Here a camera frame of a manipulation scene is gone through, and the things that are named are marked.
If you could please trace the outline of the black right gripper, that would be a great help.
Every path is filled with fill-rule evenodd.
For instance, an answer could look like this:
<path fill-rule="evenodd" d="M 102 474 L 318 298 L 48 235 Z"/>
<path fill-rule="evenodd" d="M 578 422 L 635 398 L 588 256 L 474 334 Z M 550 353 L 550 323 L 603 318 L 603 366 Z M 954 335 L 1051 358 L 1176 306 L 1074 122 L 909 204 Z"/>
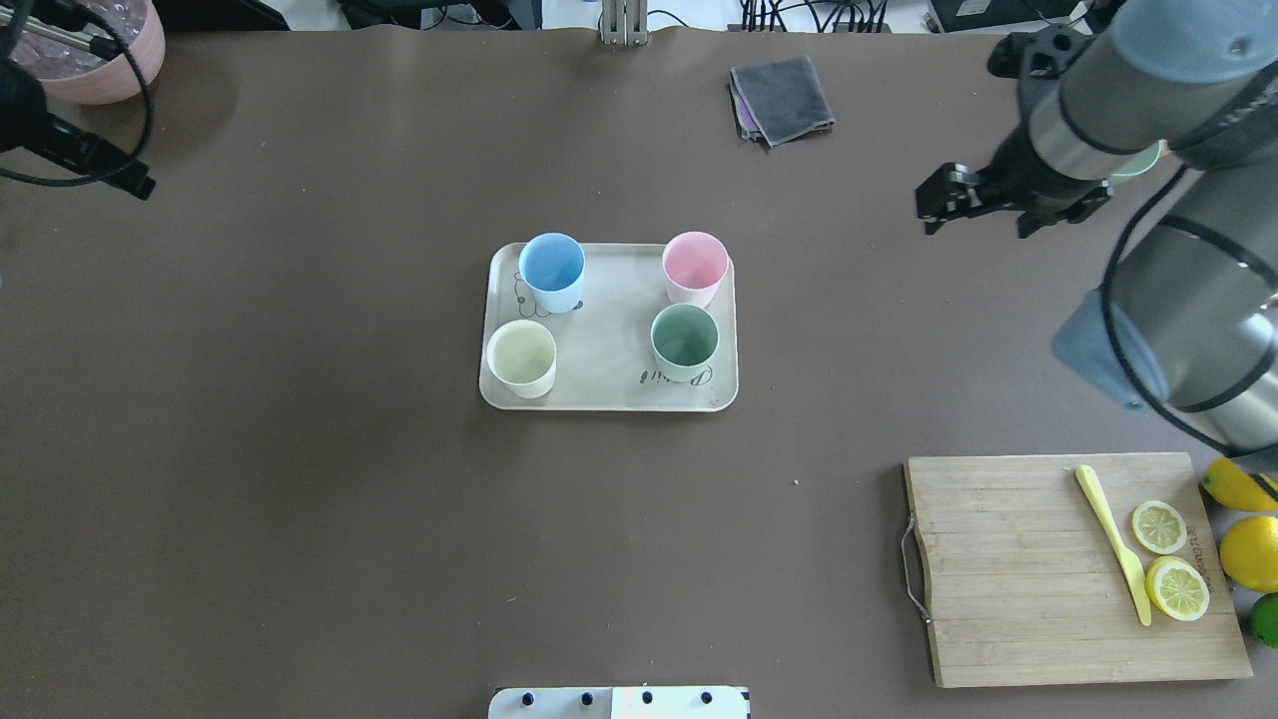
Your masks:
<path fill-rule="evenodd" d="M 990 77 L 1013 79 L 1019 126 L 999 143 L 980 172 L 965 163 L 941 163 L 915 188 L 915 215 L 924 234 L 935 236 L 955 218 L 978 218 L 997 211 L 1021 211 L 1020 240 L 1040 229 L 1088 217 L 1112 199 L 1105 179 L 1077 178 L 1068 152 L 1091 149 L 1065 117 L 1059 86 L 1074 60 L 1091 43 L 1068 26 L 1013 32 L 996 42 L 987 56 Z"/>

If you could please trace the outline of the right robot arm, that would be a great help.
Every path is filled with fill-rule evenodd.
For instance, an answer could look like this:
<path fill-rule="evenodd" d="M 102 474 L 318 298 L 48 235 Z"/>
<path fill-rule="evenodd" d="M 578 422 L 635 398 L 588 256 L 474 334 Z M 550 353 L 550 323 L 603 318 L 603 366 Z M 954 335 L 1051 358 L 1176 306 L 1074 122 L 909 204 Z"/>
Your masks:
<path fill-rule="evenodd" d="M 928 234 L 1012 211 L 1020 238 L 1081 223 L 1164 143 L 1169 183 L 1123 227 L 1053 351 L 1250 473 L 1275 469 L 1275 4 L 1114 1 L 1103 29 L 999 40 L 1019 123 L 984 169 L 918 186 Z"/>

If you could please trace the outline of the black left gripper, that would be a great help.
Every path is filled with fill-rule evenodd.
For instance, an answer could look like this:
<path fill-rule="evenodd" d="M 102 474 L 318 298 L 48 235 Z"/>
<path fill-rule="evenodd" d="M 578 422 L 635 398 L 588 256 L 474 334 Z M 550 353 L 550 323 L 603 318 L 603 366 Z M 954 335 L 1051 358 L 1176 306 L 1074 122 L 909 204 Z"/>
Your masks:
<path fill-rule="evenodd" d="M 22 26 L 31 17 L 61 29 L 111 37 L 109 23 L 75 1 L 3 3 L 3 151 L 28 149 L 75 172 L 82 181 L 105 183 L 133 199 L 148 201 L 157 184 L 148 165 L 56 117 L 40 80 L 12 60 Z"/>

